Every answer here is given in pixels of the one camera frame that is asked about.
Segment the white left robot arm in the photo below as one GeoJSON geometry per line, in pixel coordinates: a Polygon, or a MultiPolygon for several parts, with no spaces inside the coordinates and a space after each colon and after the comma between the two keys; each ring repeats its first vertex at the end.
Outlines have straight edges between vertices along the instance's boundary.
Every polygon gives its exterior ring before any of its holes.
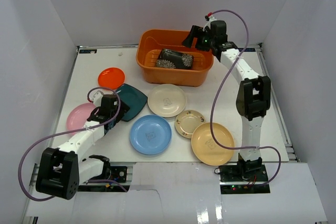
{"type": "Polygon", "coordinates": [[[109,158],[86,152],[102,139],[123,117],[125,111],[118,95],[100,98],[83,128],[57,148],[46,148],[39,164],[35,188],[39,193],[70,200],[85,182],[108,182],[109,158]]]}

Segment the teal square plate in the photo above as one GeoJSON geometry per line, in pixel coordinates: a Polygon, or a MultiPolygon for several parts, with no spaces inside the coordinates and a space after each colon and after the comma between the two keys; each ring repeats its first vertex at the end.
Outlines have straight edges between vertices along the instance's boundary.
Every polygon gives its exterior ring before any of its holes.
{"type": "Polygon", "coordinates": [[[124,122],[133,120],[144,108],[148,97],[137,88],[124,83],[116,89],[121,101],[129,107],[129,110],[121,118],[124,122]]]}

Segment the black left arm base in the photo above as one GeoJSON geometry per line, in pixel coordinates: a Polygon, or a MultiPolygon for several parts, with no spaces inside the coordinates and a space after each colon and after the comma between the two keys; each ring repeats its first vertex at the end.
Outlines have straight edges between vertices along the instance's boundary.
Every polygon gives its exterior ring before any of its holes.
{"type": "Polygon", "coordinates": [[[108,179],[118,182],[125,190],[123,190],[119,185],[115,183],[108,182],[86,183],[84,185],[81,185],[78,191],[91,193],[126,193],[129,190],[131,183],[131,174],[129,173],[129,167],[112,166],[108,179]]]}

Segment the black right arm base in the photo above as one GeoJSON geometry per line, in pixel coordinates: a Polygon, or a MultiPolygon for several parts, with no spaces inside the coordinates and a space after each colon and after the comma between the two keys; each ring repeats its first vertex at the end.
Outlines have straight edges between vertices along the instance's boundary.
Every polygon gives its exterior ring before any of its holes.
{"type": "Polygon", "coordinates": [[[220,192],[222,195],[269,194],[269,185],[261,184],[268,181],[265,165],[261,169],[243,176],[235,165],[223,165],[214,169],[219,176],[220,192]]]}

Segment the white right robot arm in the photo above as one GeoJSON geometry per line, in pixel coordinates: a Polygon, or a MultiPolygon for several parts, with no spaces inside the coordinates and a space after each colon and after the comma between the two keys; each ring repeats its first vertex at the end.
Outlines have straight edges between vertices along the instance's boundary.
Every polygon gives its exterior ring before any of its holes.
{"type": "Polygon", "coordinates": [[[212,52],[239,84],[236,109],[242,120],[242,146],[238,149],[236,167],[238,177],[250,181],[262,167],[260,135],[270,108],[270,78],[253,70],[242,58],[243,51],[228,41],[223,20],[209,20],[205,27],[193,25],[182,45],[212,52]]]}

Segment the black floral square plate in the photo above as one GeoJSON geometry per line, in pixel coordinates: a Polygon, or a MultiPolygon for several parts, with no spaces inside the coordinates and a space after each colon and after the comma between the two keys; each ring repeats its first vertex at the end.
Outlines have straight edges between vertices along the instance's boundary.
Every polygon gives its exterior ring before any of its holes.
{"type": "Polygon", "coordinates": [[[162,49],[155,63],[157,68],[192,69],[194,56],[171,49],[162,49]]]}

